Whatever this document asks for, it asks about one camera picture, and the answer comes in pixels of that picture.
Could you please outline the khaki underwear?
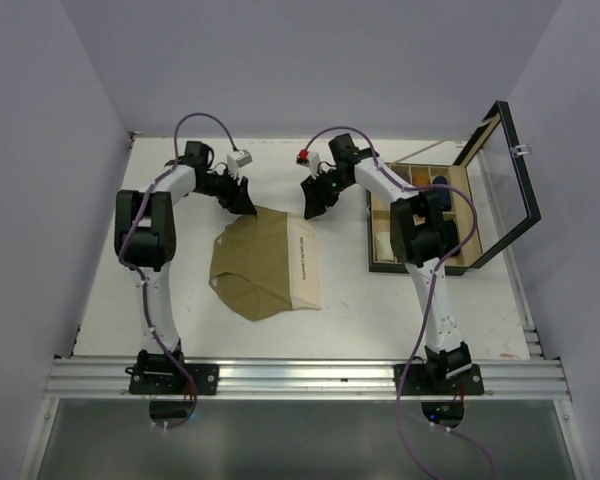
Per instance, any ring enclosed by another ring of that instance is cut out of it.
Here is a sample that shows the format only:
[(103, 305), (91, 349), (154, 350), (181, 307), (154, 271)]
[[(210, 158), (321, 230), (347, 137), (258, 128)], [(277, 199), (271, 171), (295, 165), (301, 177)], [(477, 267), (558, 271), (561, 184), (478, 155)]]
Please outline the khaki underwear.
[(259, 206), (214, 240), (209, 284), (233, 312), (259, 321), (322, 308), (314, 227), (289, 212)]

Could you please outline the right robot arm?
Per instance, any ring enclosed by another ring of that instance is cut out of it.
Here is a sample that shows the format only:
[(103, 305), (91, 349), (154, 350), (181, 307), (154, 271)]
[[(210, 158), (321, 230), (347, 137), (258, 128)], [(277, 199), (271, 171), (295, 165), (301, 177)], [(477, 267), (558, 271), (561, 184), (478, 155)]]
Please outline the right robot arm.
[(423, 380), (436, 394), (456, 389), (472, 368), (469, 347), (454, 317), (446, 286), (445, 263), (464, 245), (450, 235), (436, 185), (417, 187), (402, 179), (374, 146), (358, 148), (350, 134), (329, 142), (333, 164), (327, 170), (316, 151), (305, 146), (296, 163), (309, 169), (301, 182), (304, 218), (313, 219), (334, 206), (339, 195), (359, 185), (389, 208), (393, 256), (409, 273), (423, 313), (412, 353), (396, 381), (402, 397), (408, 379)]

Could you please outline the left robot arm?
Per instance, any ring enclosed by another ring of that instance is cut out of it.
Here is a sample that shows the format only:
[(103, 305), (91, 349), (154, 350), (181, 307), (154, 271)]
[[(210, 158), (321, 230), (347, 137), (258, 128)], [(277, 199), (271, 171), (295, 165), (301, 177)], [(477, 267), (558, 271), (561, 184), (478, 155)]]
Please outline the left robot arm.
[(136, 395), (197, 396), (194, 374), (188, 369), (177, 331), (169, 283), (177, 246), (174, 207), (192, 193), (218, 200), (236, 215), (255, 215), (248, 179), (240, 169), (252, 162), (245, 149), (226, 155), (224, 170), (214, 169), (213, 148), (200, 141), (186, 143), (184, 153), (166, 163), (142, 189), (116, 194), (114, 250), (134, 280), (142, 314), (143, 343), (131, 376), (129, 391)]

